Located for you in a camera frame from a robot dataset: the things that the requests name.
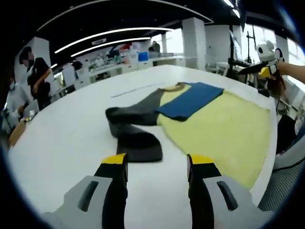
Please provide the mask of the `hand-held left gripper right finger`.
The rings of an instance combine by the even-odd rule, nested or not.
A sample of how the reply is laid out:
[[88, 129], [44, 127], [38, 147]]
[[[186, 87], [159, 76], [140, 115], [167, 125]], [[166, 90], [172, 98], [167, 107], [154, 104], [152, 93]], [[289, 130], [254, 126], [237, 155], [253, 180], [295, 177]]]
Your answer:
[[194, 229], [260, 229], [262, 211], [249, 190], [222, 175], [206, 156], [187, 155], [188, 197]]

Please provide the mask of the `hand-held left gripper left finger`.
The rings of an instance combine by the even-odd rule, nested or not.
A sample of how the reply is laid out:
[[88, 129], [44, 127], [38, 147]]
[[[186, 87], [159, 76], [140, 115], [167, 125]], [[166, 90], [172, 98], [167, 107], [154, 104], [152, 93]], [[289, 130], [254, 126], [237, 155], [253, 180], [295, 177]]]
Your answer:
[[102, 161], [64, 195], [63, 204], [42, 218], [53, 229], [123, 229], [128, 181], [126, 153]]

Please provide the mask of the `person's right hand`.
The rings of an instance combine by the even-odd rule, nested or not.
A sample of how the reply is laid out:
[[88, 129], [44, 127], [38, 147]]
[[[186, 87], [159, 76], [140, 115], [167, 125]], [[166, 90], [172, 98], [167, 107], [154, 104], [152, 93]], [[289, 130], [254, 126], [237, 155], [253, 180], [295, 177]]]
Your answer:
[[280, 75], [286, 75], [286, 62], [283, 61], [277, 61], [276, 62], [276, 68]]

